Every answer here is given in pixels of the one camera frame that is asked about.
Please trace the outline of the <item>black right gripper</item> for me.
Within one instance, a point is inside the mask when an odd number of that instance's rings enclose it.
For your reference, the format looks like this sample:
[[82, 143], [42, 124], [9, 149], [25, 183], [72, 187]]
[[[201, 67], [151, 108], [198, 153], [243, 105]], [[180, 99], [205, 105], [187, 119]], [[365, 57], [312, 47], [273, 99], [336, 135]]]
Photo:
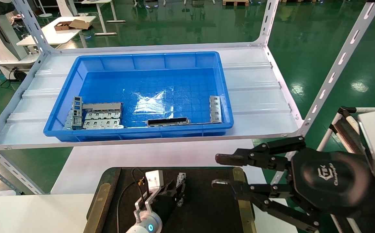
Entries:
[[[294, 193], [286, 184], [248, 184], [225, 179], [213, 180], [212, 188], [229, 190], [236, 200], [251, 202], [261, 211], [310, 233], [319, 229], [319, 218], [272, 199], [294, 197], [307, 210], [311, 208], [329, 214], [355, 215], [360, 212], [374, 182], [368, 163], [356, 154], [305, 147], [305, 138], [296, 136], [262, 143], [252, 149], [238, 148], [233, 154], [215, 155], [215, 161], [220, 165], [253, 166], [280, 172], [291, 168]], [[279, 156], [293, 151], [300, 152], [291, 161]]]

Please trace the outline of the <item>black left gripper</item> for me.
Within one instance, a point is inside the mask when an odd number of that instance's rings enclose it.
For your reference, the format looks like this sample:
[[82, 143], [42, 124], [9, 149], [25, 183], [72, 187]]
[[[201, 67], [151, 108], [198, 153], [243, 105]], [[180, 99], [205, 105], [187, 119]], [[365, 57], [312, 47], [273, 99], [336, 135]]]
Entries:
[[162, 222], [167, 222], [175, 207], [183, 205], [185, 184], [176, 185], [174, 180], [165, 185], [165, 190], [159, 192], [152, 201], [152, 211]]

